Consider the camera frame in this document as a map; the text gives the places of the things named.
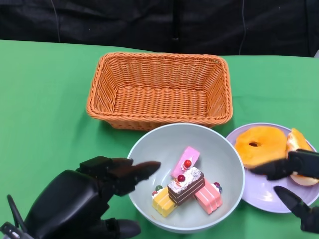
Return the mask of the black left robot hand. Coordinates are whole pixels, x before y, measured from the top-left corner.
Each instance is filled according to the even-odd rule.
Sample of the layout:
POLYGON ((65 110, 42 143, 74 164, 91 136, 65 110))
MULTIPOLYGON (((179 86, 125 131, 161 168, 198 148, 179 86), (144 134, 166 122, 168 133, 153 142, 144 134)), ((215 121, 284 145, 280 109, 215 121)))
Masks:
POLYGON ((141 233, 132 220, 101 217, 113 196, 125 196, 161 166, 97 156, 65 170, 41 192, 24 220, 34 239, 130 239, 141 233))

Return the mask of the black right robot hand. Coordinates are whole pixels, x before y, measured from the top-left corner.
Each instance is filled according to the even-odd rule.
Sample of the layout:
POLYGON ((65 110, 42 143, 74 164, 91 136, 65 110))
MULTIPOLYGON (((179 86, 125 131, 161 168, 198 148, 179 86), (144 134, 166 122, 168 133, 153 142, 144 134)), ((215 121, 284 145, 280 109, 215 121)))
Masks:
MULTIPOLYGON (((293 173, 300 176, 319 178, 319 154, 304 149, 290 151, 287 159, 278 159, 258 165, 250 171, 265 175, 267 180, 275 181, 289 177, 293 173)), ((299 196, 282 186, 275 186, 274 191, 284 205, 301 219, 301 230, 308 233, 319 233, 319 208, 309 207, 299 196)))

